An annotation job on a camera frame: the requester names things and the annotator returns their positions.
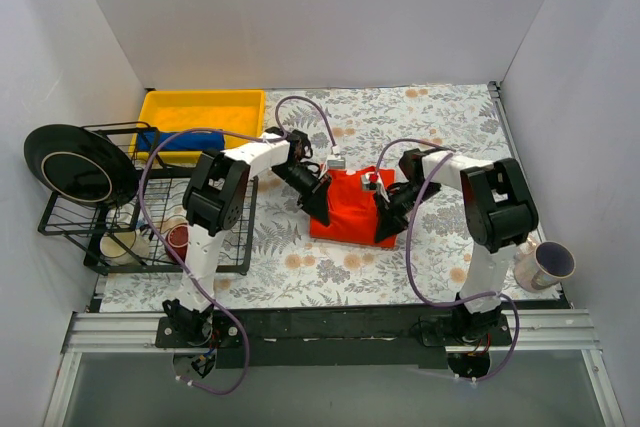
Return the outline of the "orange t shirt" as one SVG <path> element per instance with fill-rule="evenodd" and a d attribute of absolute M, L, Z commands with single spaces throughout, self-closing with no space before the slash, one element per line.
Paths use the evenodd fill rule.
<path fill-rule="evenodd" d="M 362 176 L 373 173 L 369 166 L 357 171 L 329 170 L 331 185 L 328 189 L 330 225 L 310 220 L 310 236 L 341 243 L 352 243 L 380 248 L 394 248 L 396 235 L 375 242 L 377 209 L 374 192 L 362 188 Z"/>

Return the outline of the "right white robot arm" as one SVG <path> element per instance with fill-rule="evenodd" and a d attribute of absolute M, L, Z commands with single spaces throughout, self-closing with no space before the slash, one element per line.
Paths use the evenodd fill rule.
<path fill-rule="evenodd" d="M 399 167 L 405 180 L 389 186 L 379 179 L 378 168 L 363 176 L 363 187 L 373 192 L 377 211 L 374 241 L 406 234 L 406 272 L 414 294 L 431 308 L 449 311 L 452 336 L 464 344 L 475 344 L 499 326 L 509 257 L 538 227 L 538 211 L 520 164 L 513 158 L 478 160 L 430 148 L 404 152 Z M 419 207 L 443 187 L 462 195 L 473 249 L 456 298 L 433 302 L 417 286 L 411 240 Z"/>

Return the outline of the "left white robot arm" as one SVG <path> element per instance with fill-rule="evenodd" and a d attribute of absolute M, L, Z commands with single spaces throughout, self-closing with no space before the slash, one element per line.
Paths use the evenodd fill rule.
<path fill-rule="evenodd" d="M 238 222 L 249 181 L 273 172 L 298 193 L 298 207 L 313 220 L 330 224 L 331 177 L 313 163 L 306 134 L 271 128 L 248 143 L 222 151 L 202 152 L 184 197 L 187 250 L 180 287 L 163 303 L 174 333 L 188 345 L 205 345 L 213 333 L 209 312 L 220 250 Z"/>

